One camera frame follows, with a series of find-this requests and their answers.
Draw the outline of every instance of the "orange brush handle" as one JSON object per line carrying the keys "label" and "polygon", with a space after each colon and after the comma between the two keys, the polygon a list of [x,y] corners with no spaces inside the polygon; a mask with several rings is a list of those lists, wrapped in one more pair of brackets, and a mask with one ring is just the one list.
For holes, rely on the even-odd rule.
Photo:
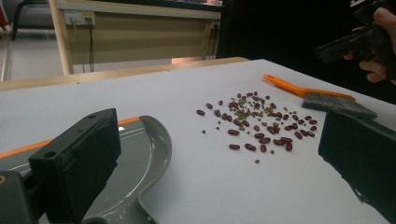
{"label": "orange brush handle", "polygon": [[316,90],[316,89],[308,89],[308,88],[301,88],[298,86],[294,86],[293,84],[278,78],[278,77],[273,77],[271,75],[264,75],[263,76],[265,79],[268,81],[274,83],[278,87],[286,90],[286,91],[291,91],[294,94],[300,96],[300,97],[305,97],[309,92],[315,92],[315,93],[321,93],[321,94],[327,94],[327,95],[332,95],[332,96],[338,96],[338,97],[344,97],[353,101],[356,101],[356,99],[351,96],[351,95],[346,95],[343,93],[335,92],[335,91],[323,91],[323,90]]}

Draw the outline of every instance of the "brush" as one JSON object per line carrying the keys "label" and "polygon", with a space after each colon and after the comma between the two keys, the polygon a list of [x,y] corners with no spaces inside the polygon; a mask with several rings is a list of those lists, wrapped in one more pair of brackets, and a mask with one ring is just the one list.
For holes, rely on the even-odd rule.
{"label": "brush", "polygon": [[301,88],[271,75],[263,75],[263,77],[278,87],[303,97],[303,108],[320,111],[339,110],[344,113],[348,113],[349,115],[359,116],[366,119],[374,119],[377,117],[377,114],[374,111],[358,104],[356,99],[351,95],[335,91]]}

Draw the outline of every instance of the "hand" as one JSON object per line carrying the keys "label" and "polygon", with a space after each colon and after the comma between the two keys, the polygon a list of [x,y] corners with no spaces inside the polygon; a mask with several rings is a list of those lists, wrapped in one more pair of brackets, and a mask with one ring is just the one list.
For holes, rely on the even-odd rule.
{"label": "hand", "polygon": [[[376,24],[388,32],[390,40],[392,41],[393,51],[396,52],[396,16],[390,13],[387,9],[380,7],[375,11],[374,19]],[[349,54],[344,58],[349,60],[353,58],[353,55]],[[387,67],[384,64],[377,63],[375,59],[370,62],[363,61],[359,64],[359,67],[370,72],[367,75],[367,79],[371,82],[381,81],[387,76]]]}

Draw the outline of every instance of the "gray bristles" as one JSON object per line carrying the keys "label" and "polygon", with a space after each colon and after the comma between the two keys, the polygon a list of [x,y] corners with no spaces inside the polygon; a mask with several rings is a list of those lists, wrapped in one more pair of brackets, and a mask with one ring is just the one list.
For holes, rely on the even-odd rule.
{"label": "gray bristles", "polygon": [[375,119],[377,117],[375,112],[353,100],[314,92],[309,92],[305,96],[302,107],[320,111],[339,110],[366,119]]}

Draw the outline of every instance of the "electrical outlet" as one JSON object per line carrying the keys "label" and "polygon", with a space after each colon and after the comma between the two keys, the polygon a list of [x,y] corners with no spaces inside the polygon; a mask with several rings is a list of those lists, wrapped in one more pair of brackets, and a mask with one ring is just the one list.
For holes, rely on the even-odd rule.
{"label": "electrical outlet", "polygon": [[67,25],[95,25],[95,13],[92,11],[64,10]]}

